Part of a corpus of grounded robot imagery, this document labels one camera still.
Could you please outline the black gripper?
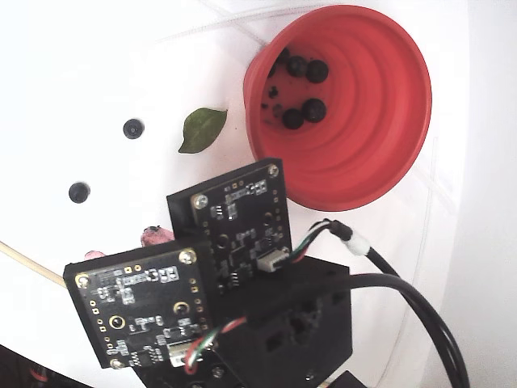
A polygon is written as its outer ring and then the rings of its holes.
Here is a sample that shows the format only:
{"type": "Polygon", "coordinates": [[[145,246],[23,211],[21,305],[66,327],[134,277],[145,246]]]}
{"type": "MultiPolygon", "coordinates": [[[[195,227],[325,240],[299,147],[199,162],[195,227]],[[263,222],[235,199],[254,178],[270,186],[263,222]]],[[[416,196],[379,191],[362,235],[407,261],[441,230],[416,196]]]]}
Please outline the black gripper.
{"type": "Polygon", "coordinates": [[[317,387],[351,356],[352,339],[349,292],[315,288],[348,275],[347,267],[312,257],[261,273],[210,301],[216,326],[252,319],[219,335],[194,374],[168,361],[135,373],[146,387],[317,387]]]}

